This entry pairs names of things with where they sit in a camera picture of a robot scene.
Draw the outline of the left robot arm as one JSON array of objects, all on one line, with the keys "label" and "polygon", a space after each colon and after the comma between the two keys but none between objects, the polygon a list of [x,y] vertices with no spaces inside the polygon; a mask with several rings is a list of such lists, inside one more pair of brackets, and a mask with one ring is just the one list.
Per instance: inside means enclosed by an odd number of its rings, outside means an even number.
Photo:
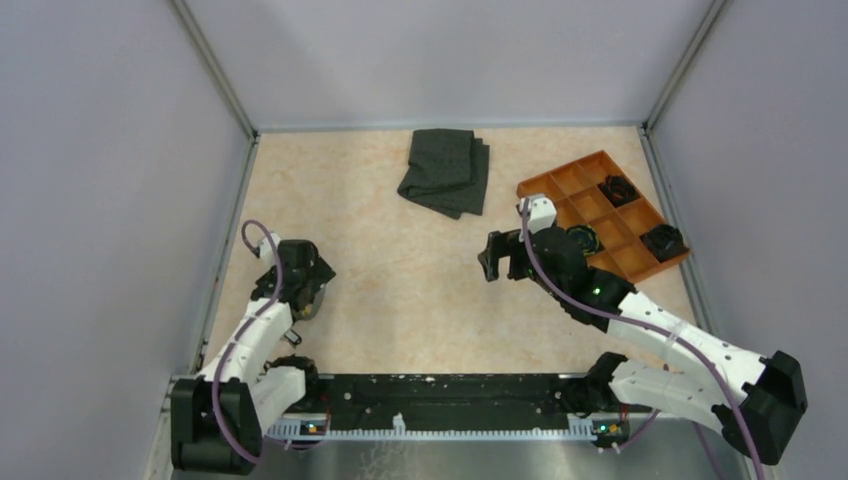
[{"label": "left robot arm", "polygon": [[312,319],[336,273],[309,240],[263,240],[257,257],[268,271],[218,354],[170,394],[171,464],[177,470],[245,476],[262,454],[272,425],[291,407],[319,404],[317,369],[307,357],[272,360],[275,345],[298,343],[292,327]]}]

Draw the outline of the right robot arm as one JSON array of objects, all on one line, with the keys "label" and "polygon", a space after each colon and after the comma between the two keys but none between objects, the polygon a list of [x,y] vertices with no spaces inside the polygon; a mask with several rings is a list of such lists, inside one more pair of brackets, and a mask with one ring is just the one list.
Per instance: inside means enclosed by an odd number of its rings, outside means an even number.
[{"label": "right robot arm", "polygon": [[572,319],[660,357],[667,370],[619,356],[586,385],[589,404],[612,412],[647,406],[720,434],[741,454],[776,465],[808,408],[802,368],[719,339],[659,306],[623,277],[591,266],[560,227],[530,235],[489,233],[478,261],[487,281],[509,261],[510,280],[530,280]]}]

